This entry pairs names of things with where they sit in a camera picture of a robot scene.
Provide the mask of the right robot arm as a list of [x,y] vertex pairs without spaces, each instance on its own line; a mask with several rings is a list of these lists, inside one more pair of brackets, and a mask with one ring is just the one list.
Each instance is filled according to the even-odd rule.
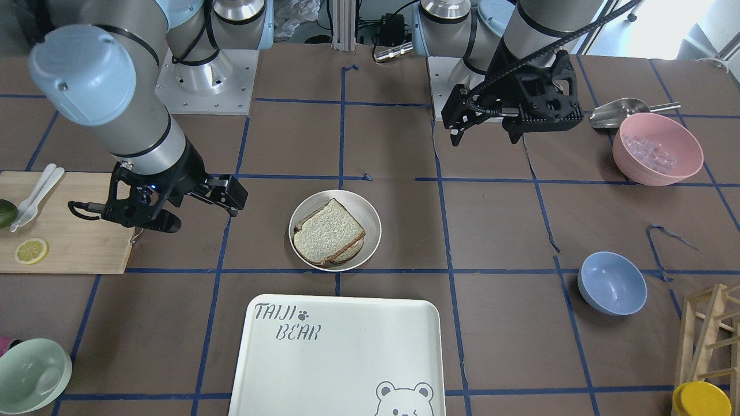
[[61,115],[116,159],[104,203],[69,201],[72,215],[175,233],[165,208],[190,196],[235,217],[248,192],[213,177],[155,87],[170,53],[190,93],[219,94],[233,70],[221,54],[274,42],[272,1],[15,1],[32,46],[29,71]]

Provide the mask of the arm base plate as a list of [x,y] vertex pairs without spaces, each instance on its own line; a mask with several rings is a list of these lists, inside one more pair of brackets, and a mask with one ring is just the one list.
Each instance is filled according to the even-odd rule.
[[478,74],[465,65],[462,58],[429,56],[427,58],[429,84],[434,108],[434,119],[442,121],[442,108],[451,95],[453,87],[465,84],[468,89],[484,81],[484,74]]
[[155,87],[172,115],[247,116],[252,103],[257,50],[220,50],[203,66],[172,63],[168,52]]

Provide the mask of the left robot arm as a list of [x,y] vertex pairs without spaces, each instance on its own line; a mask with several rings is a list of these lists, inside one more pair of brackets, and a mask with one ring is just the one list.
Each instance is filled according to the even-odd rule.
[[570,52],[600,1],[420,1],[412,44],[456,58],[442,123],[458,146],[474,125],[501,118],[510,141],[568,131],[584,114]]

